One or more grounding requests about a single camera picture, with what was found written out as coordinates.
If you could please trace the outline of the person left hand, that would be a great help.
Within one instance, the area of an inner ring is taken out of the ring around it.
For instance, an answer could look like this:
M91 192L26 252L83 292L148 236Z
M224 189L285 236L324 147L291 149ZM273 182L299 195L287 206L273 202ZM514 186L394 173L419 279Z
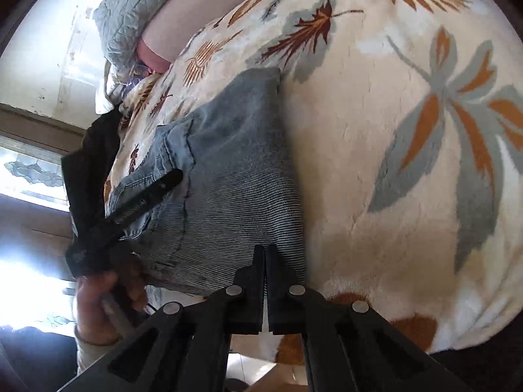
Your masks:
M132 308L138 312L145 309L148 299L142 265L135 254L124 257L117 264L117 272L106 271L94 276L80 277L76 293L76 330L85 342L105 346L120 338L103 306L103 297L111 292L118 281L125 287Z

